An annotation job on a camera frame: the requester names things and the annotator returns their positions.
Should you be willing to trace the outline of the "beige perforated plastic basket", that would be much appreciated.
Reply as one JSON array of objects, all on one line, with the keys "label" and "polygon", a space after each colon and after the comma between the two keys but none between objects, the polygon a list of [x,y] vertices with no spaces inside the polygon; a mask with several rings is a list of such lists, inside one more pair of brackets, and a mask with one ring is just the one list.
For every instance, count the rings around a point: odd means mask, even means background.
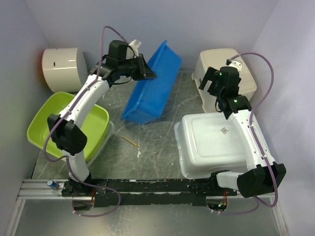
[{"label": "beige perforated plastic basket", "polygon": [[[202,51],[199,55],[195,70],[191,75],[191,78],[195,81],[196,86],[199,87],[208,67],[213,67],[219,70],[221,67],[225,66],[225,62],[228,58],[231,58],[237,54],[238,52],[231,48]],[[256,83],[242,57],[237,58],[237,60],[240,60],[243,64],[242,71],[240,72],[241,82],[239,84],[239,94],[244,95],[248,100],[251,100],[257,89]],[[211,82],[208,82],[204,90],[198,90],[202,100],[202,109],[205,113],[216,112],[216,98],[207,92],[210,84]]]}]

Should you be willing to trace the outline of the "blue plastic tray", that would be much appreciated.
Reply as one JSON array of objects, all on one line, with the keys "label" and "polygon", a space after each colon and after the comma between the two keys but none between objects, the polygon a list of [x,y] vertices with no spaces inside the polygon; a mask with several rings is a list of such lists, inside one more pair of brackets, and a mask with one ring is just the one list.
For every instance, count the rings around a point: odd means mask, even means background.
[{"label": "blue plastic tray", "polygon": [[121,115],[121,120],[146,124],[156,120],[173,88],[182,59],[163,41],[147,62],[156,78],[138,81]]}]

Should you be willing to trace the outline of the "white plastic tub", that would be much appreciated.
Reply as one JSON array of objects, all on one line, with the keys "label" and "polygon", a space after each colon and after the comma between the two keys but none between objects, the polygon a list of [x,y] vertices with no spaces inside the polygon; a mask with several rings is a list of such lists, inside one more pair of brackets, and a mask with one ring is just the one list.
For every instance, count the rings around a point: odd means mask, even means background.
[{"label": "white plastic tub", "polygon": [[175,124],[174,133],[185,178],[208,178],[220,171],[247,171],[244,148],[224,114],[185,115]]}]

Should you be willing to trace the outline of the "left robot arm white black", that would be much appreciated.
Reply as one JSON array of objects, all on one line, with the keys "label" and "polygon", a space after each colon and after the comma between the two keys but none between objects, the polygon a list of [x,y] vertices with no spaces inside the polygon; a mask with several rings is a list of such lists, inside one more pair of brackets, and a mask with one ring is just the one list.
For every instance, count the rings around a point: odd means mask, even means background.
[{"label": "left robot arm white black", "polygon": [[140,45],[138,39],[130,43],[110,42],[108,53],[100,55],[99,62],[90,70],[86,82],[72,101],[57,115],[50,114],[47,118],[50,131],[47,140],[52,140],[62,151],[68,166],[68,181],[80,196],[86,196],[92,190],[92,177],[84,157],[88,138],[81,130],[88,113],[121,76],[136,81],[156,78],[138,51]]}]

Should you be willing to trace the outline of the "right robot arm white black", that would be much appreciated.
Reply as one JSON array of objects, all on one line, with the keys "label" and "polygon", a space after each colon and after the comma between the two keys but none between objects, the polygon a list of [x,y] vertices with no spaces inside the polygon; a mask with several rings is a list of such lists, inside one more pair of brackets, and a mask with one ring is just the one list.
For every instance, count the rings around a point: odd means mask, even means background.
[{"label": "right robot arm white black", "polygon": [[263,194],[278,194],[278,186],[286,174],[284,164],[278,164],[270,154],[261,129],[254,119],[253,108],[248,99],[239,94],[241,78],[237,68],[209,67],[199,85],[203,90],[211,82],[207,92],[216,97],[216,103],[226,120],[236,130],[245,151],[247,171],[215,172],[215,180],[209,183],[209,191],[220,195],[226,188],[237,190],[244,198]]}]

